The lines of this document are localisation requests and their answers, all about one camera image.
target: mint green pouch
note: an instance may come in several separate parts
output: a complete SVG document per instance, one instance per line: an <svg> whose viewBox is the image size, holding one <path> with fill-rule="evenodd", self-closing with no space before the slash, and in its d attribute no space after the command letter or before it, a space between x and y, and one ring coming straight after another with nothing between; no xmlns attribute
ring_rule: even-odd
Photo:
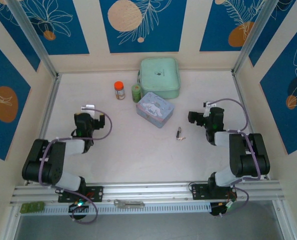
<svg viewBox="0 0 297 240"><path fill-rule="evenodd" d="M177 60L172 57L142 60L137 82L141 86L143 96L152 92L163 99L177 98L181 87Z"/></svg>

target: lid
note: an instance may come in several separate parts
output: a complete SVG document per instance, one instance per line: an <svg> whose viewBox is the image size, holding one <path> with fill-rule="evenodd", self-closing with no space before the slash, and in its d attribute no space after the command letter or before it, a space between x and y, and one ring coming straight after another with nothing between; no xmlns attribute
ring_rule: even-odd
<svg viewBox="0 0 297 240"><path fill-rule="evenodd" d="M172 57L146 58L140 68L140 83L145 90L177 90L181 86L178 64Z"/></svg>
<svg viewBox="0 0 297 240"><path fill-rule="evenodd" d="M139 85L137 85L137 84L133 85L132 86L132 92L134 92L136 94L140 93L141 92L141 87Z"/></svg>
<svg viewBox="0 0 297 240"><path fill-rule="evenodd" d="M124 88L123 82L121 82L121 81L116 81L116 82L114 83L114 88L115 88L117 91L121 91L121 90Z"/></svg>

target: white table surface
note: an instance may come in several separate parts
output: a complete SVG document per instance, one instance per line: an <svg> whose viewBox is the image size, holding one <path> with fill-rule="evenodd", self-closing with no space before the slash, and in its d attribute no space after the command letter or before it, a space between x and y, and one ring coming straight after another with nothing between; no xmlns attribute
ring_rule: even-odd
<svg viewBox="0 0 297 240"><path fill-rule="evenodd" d="M232 98L239 100L229 71L182 70L173 116L163 128L157 128L136 113L131 86L136 71L63 74L51 114L46 139L69 137L75 129L74 113L82 105L95 104L113 121L111 134L95 141L87 153L68 156L64 171L82 176L87 183L143 183L205 181L211 173L229 164L229 149L210 145L205 129L188 122L189 111L204 112L203 102ZM117 100L114 82L123 81L126 97ZM217 105L224 108L224 128L240 129L245 124L242 109L233 102ZM176 140L178 127L183 141ZM104 129L94 137L104 136Z"/></svg>

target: bottle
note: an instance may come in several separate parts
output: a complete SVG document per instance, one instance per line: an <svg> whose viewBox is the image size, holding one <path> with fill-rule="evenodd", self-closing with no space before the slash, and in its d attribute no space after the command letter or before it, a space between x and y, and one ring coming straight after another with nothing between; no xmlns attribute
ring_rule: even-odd
<svg viewBox="0 0 297 240"><path fill-rule="evenodd" d="M134 103L138 103L141 100L141 87L137 84L132 86L132 98Z"/></svg>
<svg viewBox="0 0 297 240"><path fill-rule="evenodd" d="M118 100L122 100L125 98L125 92L124 92L124 85L123 82L117 81L114 83L115 88L115 95Z"/></svg>

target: orange jar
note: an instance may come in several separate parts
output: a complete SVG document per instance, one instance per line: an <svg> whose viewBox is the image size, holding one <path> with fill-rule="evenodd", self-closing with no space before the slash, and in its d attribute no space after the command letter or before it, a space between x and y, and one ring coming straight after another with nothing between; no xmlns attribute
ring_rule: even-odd
<svg viewBox="0 0 297 240"><path fill-rule="evenodd" d="M125 92L124 92L124 85L123 82L117 81L114 83L115 88L115 95L118 100L122 100L125 98Z"/></svg>

